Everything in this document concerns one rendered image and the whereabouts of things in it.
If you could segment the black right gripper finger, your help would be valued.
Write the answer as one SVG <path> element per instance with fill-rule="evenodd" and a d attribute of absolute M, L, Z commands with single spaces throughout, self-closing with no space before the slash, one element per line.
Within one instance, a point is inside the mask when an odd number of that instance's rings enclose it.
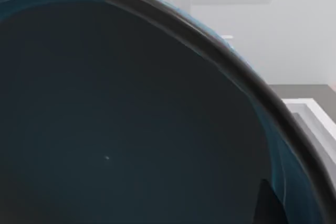
<path fill-rule="evenodd" d="M 265 179 L 262 179 L 259 185 L 255 224 L 288 224 L 282 203 Z"/>

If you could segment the dark blue bowl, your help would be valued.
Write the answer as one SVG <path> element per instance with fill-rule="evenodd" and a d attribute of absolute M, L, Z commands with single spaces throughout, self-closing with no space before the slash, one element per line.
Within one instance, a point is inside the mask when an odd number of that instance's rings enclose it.
<path fill-rule="evenodd" d="M 269 85 L 161 0 L 0 0 L 0 224 L 336 224 Z"/>

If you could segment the white sink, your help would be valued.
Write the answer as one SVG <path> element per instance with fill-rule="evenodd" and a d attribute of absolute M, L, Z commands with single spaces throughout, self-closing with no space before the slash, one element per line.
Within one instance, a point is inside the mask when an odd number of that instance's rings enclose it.
<path fill-rule="evenodd" d="M 336 170 L 336 123 L 312 98 L 282 99 L 292 114 L 299 119 L 327 168 Z"/>

